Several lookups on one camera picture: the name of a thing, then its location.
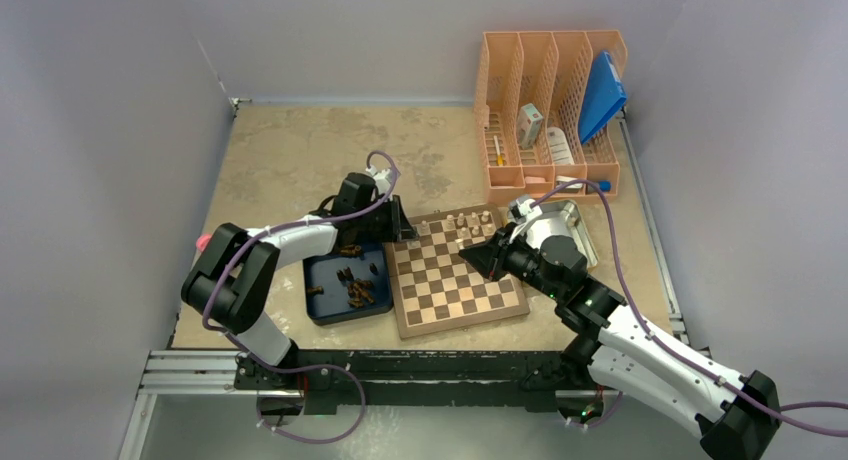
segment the speckled beige table surface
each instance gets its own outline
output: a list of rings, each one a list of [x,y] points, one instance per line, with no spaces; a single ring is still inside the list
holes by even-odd
[[[642,313],[670,331],[660,273],[624,141],[610,129],[622,166],[612,202],[625,279]],[[402,175],[395,190],[410,217],[485,203],[471,108],[329,108],[242,106],[204,231],[225,222],[242,228],[294,220],[363,171],[370,150],[389,153]],[[603,207],[578,202],[600,263],[592,272],[620,291]],[[554,302],[525,287],[530,314],[401,340],[389,312],[326,327],[306,315],[301,265],[277,271],[265,311],[301,348],[561,350],[574,338],[554,315]],[[230,348],[183,305],[172,348]]]

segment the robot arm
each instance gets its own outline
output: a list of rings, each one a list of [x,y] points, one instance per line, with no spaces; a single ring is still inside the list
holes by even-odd
[[[322,204],[301,219],[304,226],[266,235],[239,260],[212,305],[210,318],[249,351],[270,365],[286,366],[297,345],[265,313],[265,302],[274,272],[305,258],[326,255],[337,248],[367,242],[399,242],[417,238],[403,212],[400,197],[393,196],[368,214],[335,223],[315,223],[327,217],[360,212],[386,194],[393,181],[390,170],[350,173],[342,182],[329,210]],[[215,230],[181,290],[183,301],[199,313],[224,268],[236,252],[270,227],[242,229],[231,223]]]
[[[712,458],[759,458],[780,422],[666,353],[654,338],[779,411],[774,382],[757,371],[745,377],[724,367],[650,322],[653,336],[646,335],[625,299],[588,274],[566,226],[554,224],[564,205],[534,206],[529,196],[520,197],[510,204],[511,223],[459,255],[489,280],[510,273],[551,297],[557,316],[578,335],[564,353],[573,369],[671,417],[700,438]]]

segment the wooden chessboard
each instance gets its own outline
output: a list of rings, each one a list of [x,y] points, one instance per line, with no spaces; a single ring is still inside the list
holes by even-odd
[[[496,206],[438,212],[409,222],[419,239],[386,245],[401,338],[530,313],[515,277],[488,282],[457,254],[461,248],[489,239],[501,227]]]

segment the orange desk organizer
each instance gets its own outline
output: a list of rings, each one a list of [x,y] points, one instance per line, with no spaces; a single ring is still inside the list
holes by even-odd
[[[522,194],[535,198],[555,186],[559,175],[606,180],[608,197],[618,194],[620,167],[607,129],[581,145],[577,120],[595,56],[606,50],[624,76],[627,47],[617,30],[569,32],[487,32],[483,34],[474,118],[480,159],[485,166],[486,201],[506,205]],[[545,112],[545,128],[533,148],[520,149],[515,119],[522,105],[532,103]],[[557,165],[551,159],[546,129],[559,127],[571,147],[574,165]],[[497,137],[504,165],[497,164]],[[544,179],[527,183],[525,177]],[[580,198],[586,189],[561,193],[551,200]]]

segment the small box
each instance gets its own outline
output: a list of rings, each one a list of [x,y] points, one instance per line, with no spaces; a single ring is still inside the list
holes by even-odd
[[[548,147],[551,149],[551,159],[557,165],[574,165],[574,155],[568,146],[565,132],[561,128],[548,127]]]
[[[515,137],[521,148],[532,148],[542,128],[542,120],[545,117],[532,103],[528,103],[518,110],[518,118],[515,121]]]

